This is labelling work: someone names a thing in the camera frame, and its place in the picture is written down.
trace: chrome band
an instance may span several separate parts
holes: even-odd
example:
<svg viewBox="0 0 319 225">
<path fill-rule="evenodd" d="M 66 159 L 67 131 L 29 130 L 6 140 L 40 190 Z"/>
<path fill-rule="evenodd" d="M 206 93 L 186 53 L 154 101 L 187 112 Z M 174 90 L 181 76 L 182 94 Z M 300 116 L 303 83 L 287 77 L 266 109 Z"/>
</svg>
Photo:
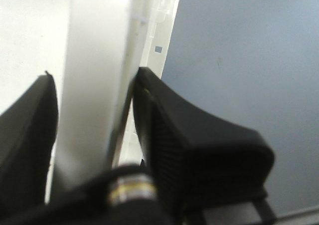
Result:
<svg viewBox="0 0 319 225">
<path fill-rule="evenodd" d="M 148 175 L 128 175 L 111 183 L 106 202 L 115 207 L 136 199 L 156 200 L 156 193 L 156 187 Z"/>
</svg>

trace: blue-gray wall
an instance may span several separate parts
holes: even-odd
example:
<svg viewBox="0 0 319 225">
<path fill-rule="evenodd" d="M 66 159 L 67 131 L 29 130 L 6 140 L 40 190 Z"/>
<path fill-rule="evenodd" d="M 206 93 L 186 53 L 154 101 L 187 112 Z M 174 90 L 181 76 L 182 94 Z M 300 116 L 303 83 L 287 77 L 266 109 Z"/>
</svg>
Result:
<svg viewBox="0 0 319 225">
<path fill-rule="evenodd" d="M 319 204 L 319 0 L 180 0 L 163 80 L 262 133 L 275 212 Z"/>
</svg>

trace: white wall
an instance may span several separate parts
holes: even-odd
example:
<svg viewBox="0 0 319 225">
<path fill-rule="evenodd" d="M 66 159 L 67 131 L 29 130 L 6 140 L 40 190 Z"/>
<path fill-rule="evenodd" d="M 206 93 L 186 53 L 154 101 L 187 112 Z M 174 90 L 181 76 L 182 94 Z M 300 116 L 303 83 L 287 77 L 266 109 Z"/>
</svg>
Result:
<svg viewBox="0 0 319 225">
<path fill-rule="evenodd" d="M 0 113 L 47 70 L 61 98 L 70 0 L 0 0 Z"/>
</svg>

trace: white plastic column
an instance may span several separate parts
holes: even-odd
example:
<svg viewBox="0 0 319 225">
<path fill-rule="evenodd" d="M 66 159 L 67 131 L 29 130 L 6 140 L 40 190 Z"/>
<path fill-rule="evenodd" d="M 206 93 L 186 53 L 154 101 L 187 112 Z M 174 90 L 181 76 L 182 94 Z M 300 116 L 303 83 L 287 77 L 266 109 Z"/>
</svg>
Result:
<svg viewBox="0 0 319 225">
<path fill-rule="evenodd" d="M 140 65 L 151 64 L 161 75 L 177 4 L 178 0 L 73 0 L 53 197 L 110 169 L 114 154 L 114 164 L 118 163 L 131 84 Z M 131 117 L 129 121 L 130 139 L 134 123 Z M 128 149 L 125 143 L 122 152 Z"/>
</svg>

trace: black strap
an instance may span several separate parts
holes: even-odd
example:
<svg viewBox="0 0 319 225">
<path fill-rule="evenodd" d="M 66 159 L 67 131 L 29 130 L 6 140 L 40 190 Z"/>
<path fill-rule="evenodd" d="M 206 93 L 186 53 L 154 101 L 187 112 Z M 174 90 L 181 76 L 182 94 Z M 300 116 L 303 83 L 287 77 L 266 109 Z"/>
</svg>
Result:
<svg viewBox="0 0 319 225">
<path fill-rule="evenodd" d="M 266 200 L 253 201 L 253 204 L 262 220 L 262 225 L 273 225 L 276 222 L 276 215 Z"/>
</svg>

